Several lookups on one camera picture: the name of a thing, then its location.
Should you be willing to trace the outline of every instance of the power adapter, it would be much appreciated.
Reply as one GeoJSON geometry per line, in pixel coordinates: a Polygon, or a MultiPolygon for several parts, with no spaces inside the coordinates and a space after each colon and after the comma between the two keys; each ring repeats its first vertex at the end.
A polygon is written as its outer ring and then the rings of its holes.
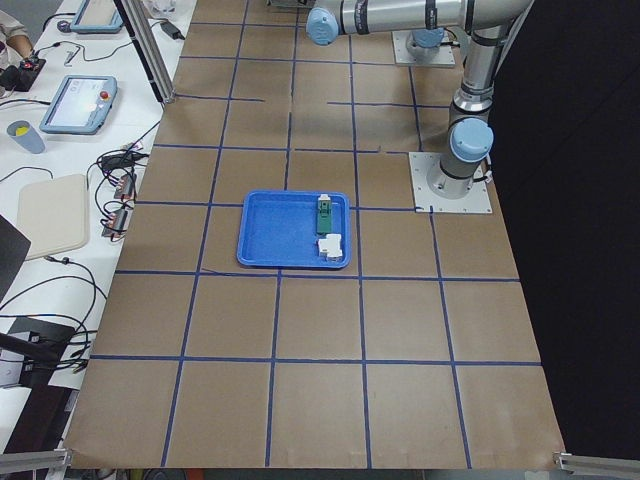
{"type": "Polygon", "coordinates": [[[174,40],[177,40],[177,39],[184,40],[184,36],[182,35],[182,32],[178,30],[178,27],[176,27],[170,21],[167,20],[166,22],[162,22],[160,24],[160,28],[162,28],[162,31],[167,35],[169,35],[174,40]]]}
{"type": "Polygon", "coordinates": [[[129,168],[136,164],[136,162],[147,158],[149,155],[140,152],[127,152],[126,155],[122,153],[112,153],[110,155],[104,155],[100,160],[100,169],[104,172],[111,172],[118,168],[129,168]]]}

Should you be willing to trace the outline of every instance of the cardboard surface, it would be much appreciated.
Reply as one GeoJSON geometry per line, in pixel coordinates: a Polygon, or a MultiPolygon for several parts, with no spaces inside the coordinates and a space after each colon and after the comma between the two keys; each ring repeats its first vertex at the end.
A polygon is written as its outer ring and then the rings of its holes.
{"type": "Polygon", "coordinates": [[[553,468],[562,438],[493,189],[493,215],[413,211],[402,152],[442,149],[460,64],[395,66],[390,34],[316,47],[306,11],[265,3],[196,7],[74,466],[553,468]],[[349,266],[237,262],[242,199],[283,188],[349,197],[349,266]]]}

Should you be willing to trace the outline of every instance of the aluminum rail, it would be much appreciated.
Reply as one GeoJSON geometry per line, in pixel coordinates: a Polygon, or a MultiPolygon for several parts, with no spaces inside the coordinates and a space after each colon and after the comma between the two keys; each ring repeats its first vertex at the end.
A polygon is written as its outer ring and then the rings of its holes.
{"type": "Polygon", "coordinates": [[[160,103],[172,103],[175,91],[160,49],[139,0],[113,0],[142,62],[153,93],[160,103]]]}
{"type": "Polygon", "coordinates": [[[560,470],[578,475],[604,475],[631,480],[640,479],[640,461],[613,458],[581,457],[556,453],[554,461],[560,470]]]}
{"type": "Polygon", "coordinates": [[[70,464],[71,451],[66,449],[50,452],[6,453],[0,455],[0,474],[68,467],[70,464]]]}

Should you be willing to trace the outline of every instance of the electronic device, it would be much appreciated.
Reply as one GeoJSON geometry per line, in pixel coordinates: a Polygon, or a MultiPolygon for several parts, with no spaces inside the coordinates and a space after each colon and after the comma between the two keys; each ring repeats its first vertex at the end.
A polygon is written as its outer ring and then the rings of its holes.
{"type": "Polygon", "coordinates": [[[40,122],[40,130],[93,135],[107,118],[117,91],[114,77],[67,75],[40,122]]]}
{"type": "MultiPolygon", "coordinates": [[[[17,228],[0,215],[0,301],[18,275],[27,257],[31,242],[17,228]]],[[[7,334],[0,333],[0,357],[11,362],[5,369],[2,385],[20,384],[31,386],[44,383],[51,378],[52,370],[33,370],[32,361],[56,363],[67,346],[66,341],[75,333],[73,327],[57,325],[29,317],[17,317],[7,334]],[[40,343],[40,336],[52,343],[40,343]]]]}
{"type": "Polygon", "coordinates": [[[34,385],[4,453],[44,452],[58,448],[78,391],[34,385]]]}
{"type": "Polygon", "coordinates": [[[31,55],[23,59],[19,67],[9,65],[5,70],[0,70],[0,87],[16,92],[28,92],[45,63],[46,60],[31,55]]]}
{"type": "Polygon", "coordinates": [[[30,246],[29,239],[0,215],[0,301],[18,275],[30,246]]]}
{"type": "Polygon", "coordinates": [[[112,0],[83,0],[69,29],[74,33],[118,33],[122,23],[112,0]]]}

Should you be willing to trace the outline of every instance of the green object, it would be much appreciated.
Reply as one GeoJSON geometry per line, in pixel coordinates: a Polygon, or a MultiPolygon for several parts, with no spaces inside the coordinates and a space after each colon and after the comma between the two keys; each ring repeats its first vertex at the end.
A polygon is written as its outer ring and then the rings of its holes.
{"type": "Polygon", "coordinates": [[[326,235],[327,233],[331,233],[331,199],[326,194],[322,194],[318,198],[317,219],[317,234],[326,235]]]}

